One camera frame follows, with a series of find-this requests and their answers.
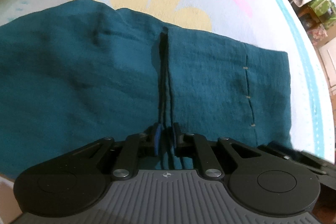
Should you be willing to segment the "teal green pants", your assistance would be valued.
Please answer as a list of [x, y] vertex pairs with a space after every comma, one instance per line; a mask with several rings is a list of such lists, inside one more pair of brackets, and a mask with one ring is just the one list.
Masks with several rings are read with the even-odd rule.
[[1, 26], [1, 174], [174, 122], [290, 147], [288, 55], [91, 0]]

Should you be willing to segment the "cluttered side table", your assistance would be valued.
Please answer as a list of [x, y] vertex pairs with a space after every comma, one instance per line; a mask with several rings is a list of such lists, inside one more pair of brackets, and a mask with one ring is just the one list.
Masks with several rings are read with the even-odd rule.
[[335, 25], [335, 0], [291, 0], [299, 8], [299, 17], [313, 43], [328, 37], [327, 30]]

